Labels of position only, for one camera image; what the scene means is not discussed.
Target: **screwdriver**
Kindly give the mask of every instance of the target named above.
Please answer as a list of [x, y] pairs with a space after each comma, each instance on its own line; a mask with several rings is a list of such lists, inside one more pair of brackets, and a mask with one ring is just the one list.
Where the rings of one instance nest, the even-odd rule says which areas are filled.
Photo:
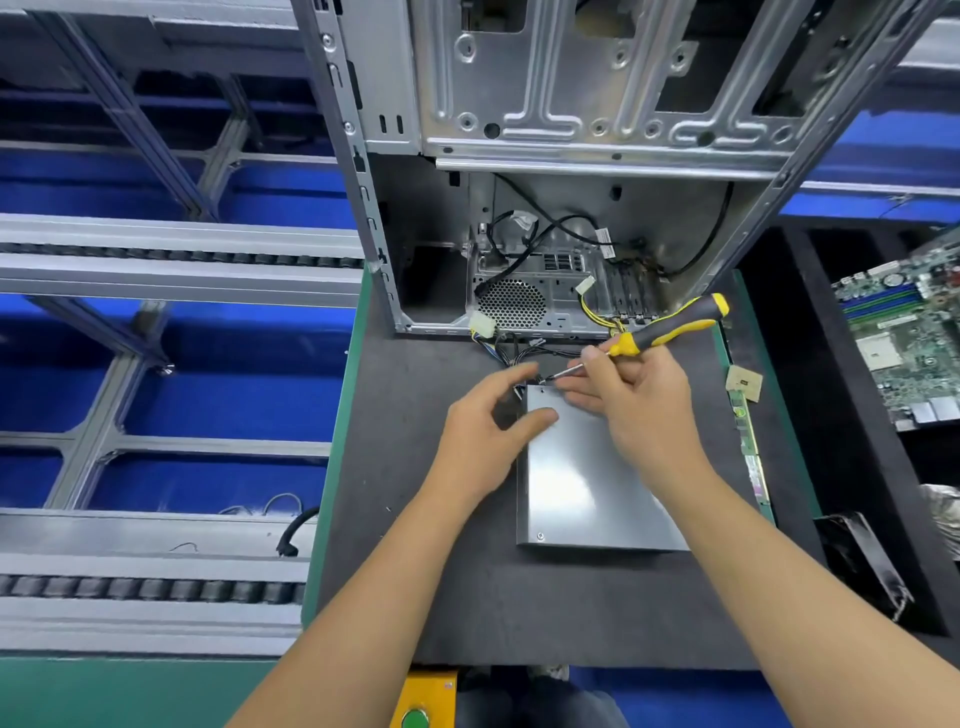
[[[728, 313], [730, 313], [730, 305], [722, 294], [711, 293], [709, 296], [698, 296], [669, 316], [652, 321], [645, 327], [624, 331], [619, 335], [616, 343], [610, 347], [607, 356], [637, 356], [644, 349], [666, 344], [682, 333], [710, 328], [720, 323]], [[576, 374], [583, 368], [583, 363], [577, 364], [575, 367], [546, 377], [545, 381]]]

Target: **motherboard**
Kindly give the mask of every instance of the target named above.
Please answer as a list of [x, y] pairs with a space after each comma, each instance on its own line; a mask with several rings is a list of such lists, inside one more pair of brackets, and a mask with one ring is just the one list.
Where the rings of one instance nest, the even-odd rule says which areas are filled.
[[884, 263], [833, 289], [897, 430], [960, 424], [960, 249]]

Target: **gray metal box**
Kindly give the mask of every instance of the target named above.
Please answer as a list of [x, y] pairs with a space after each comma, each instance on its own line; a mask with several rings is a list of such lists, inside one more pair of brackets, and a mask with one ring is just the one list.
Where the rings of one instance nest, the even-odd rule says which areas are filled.
[[526, 450], [517, 489], [519, 544], [689, 551], [666, 509], [613, 446], [607, 421], [552, 386], [527, 387], [527, 409], [560, 419]]

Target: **green table edge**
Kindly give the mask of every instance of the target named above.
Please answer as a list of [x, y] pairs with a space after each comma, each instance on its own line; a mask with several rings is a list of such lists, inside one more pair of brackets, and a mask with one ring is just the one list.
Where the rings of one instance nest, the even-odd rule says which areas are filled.
[[787, 442], [790, 444], [790, 450], [793, 452], [794, 465], [797, 468], [797, 475], [803, 485], [806, 493], [807, 506], [810, 508], [812, 518], [821, 518], [824, 512], [820, 509], [820, 502], [817, 500], [817, 492], [813, 488], [813, 481], [810, 479], [810, 472], [806, 469], [804, 454], [800, 449], [800, 441], [797, 439], [797, 430], [793, 428], [793, 422], [790, 420], [790, 414], [786, 408], [786, 400], [783, 398], [783, 392], [780, 389], [780, 383], [777, 380], [777, 373], [774, 369], [774, 363], [770, 359], [770, 353], [767, 351], [767, 345], [763, 341], [763, 334], [760, 332], [760, 323], [756, 319], [754, 311], [754, 302], [750, 300], [750, 293], [747, 291], [747, 284], [740, 275], [740, 271], [733, 271], [733, 280], [740, 293], [740, 300], [743, 302], [746, 310], [744, 320], [750, 327], [750, 332], [756, 341], [756, 350], [760, 361], [763, 364], [763, 396], [773, 400], [777, 408], [777, 414], [780, 415], [780, 423], [783, 426], [783, 432], [786, 435]]
[[9, 728], [220, 726], [275, 660], [0, 657]]
[[353, 332], [347, 354], [347, 366], [344, 369], [344, 383], [340, 389], [340, 403], [337, 405], [337, 420], [333, 426], [333, 442], [330, 444], [330, 457], [326, 461], [324, 494], [320, 497], [320, 514], [317, 516], [317, 531], [313, 540], [313, 553], [310, 555], [310, 570], [306, 577], [306, 590], [303, 594], [303, 607], [300, 609], [300, 623], [305, 629], [317, 615], [317, 601], [320, 598], [320, 580], [324, 574], [326, 546], [330, 539], [330, 525], [333, 523], [333, 503], [340, 488], [340, 471], [344, 463], [344, 447], [347, 444], [347, 431], [350, 425], [350, 412], [353, 409], [353, 395], [357, 388], [357, 375], [360, 372], [360, 353], [367, 332], [367, 316], [370, 312], [370, 296], [373, 279], [369, 270], [364, 270], [360, 284], [360, 296], [353, 318]]

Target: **green button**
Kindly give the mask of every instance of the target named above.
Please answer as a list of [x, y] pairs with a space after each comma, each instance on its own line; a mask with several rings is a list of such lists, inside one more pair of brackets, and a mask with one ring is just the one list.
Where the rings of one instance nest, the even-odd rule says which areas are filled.
[[413, 708], [403, 714], [400, 728], [429, 728], [430, 718], [420, 708]]

